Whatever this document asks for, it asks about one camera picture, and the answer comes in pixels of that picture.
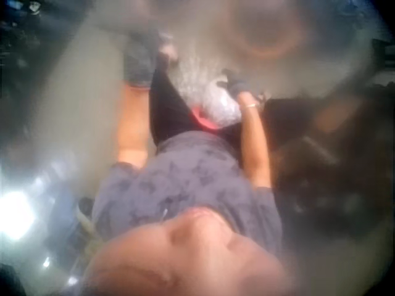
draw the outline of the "t-shirt sleeve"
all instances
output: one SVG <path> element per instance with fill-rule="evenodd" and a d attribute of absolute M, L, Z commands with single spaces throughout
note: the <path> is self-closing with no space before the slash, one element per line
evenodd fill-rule
<path fill-rule="evenodd" d="M 262 217 L 262 231 L 266 250 L 278 255 L 281 251 L 283 227 L 273 191 L 270 188 L 259 187 L 256 189 L 256 194 L 260 217 Z"/>
<path fill-rule="evenodd" d="M 129 163 L 116 163 L 102 181 L 92 211 L 92 221 L 103 239 L 113 235 L 111 210 L 138 175 L 138 170 Z"/>

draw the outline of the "wrist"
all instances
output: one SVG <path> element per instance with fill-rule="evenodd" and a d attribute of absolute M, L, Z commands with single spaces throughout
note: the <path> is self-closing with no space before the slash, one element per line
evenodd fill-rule
<path fill-rule="evenodd" d="M 247 91 L 243 91 L 238 94 L 237 102 L 240 106 L 240 109 L 250 108 L 253 107 L 253 105 L 259 105 L 259 102 L 255 99 L 255 97 Z"/>

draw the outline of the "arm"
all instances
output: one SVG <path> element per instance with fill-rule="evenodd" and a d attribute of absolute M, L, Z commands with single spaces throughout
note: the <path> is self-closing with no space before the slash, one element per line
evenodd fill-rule
<path fill-rule="evenodd" d="M 148 158 L 149 90 L 159 40 L 155 31 L 131 32 L 124 52 L 122 99 L 118 120 L 118 162 L 142 168 Z"/>
<path fill-rule="evenodd" d="M 241 153 L 244 172 L 254 187 L 272 188 L 267 141 L 257 107 L 250 92 L 243 91 L 237 96 L 241 109 Z"/>
<path fill-rule="evenodd" d="M 148 158 L 149 91 L 124 84 L 118 121 L 118 161 L 142 168 Z"/>

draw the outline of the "hand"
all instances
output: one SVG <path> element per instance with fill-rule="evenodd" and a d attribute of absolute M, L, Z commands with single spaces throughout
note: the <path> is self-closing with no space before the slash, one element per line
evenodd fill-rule
<path fill-rule="evenodd" d="M 156 31 L 133 32 L 128 35 L 124 53 L 124 80 L 132 88 L 150 89 L 157 67 L 160 38 Z"/>
<path fill-rule="evenodd" d="M 217 86 L 225 88 L 229 95 L 236 101 L 241 93 L 251 93 L 247 82 L 241 79 L 237 74 L 229 69 L 222 70 L 222 73 L 228 78 L 228 82 L 219 81 Z"/>

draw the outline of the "black pants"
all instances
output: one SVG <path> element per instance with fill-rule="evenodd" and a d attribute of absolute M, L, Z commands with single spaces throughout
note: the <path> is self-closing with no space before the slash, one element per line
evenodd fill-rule
<path fill-rule="evenodd" d="M 186 131 L 205 131 L 174 88 L 165 71 L 156 70 L 149 98 L 151 134 L 155 145 Z M 207 130 L 207 132 L 220 136 L 236 151 L 240 150 L 240 123 L 218 131 Z"/>
<path fill-rule="evenodd" d="M 192 111 L 185 104 L 163 70 L 156 70 L 150 97 L 151 134 L 155 145 L 186 131 L 202 131 Z M 269 150 L 275 150 L 292 138 L 303 134 L 312 114 L 310 99 L 268 101 L 261 114 Z M 241 155 L 241 124 L 207 130 L 226 140 Z"/>

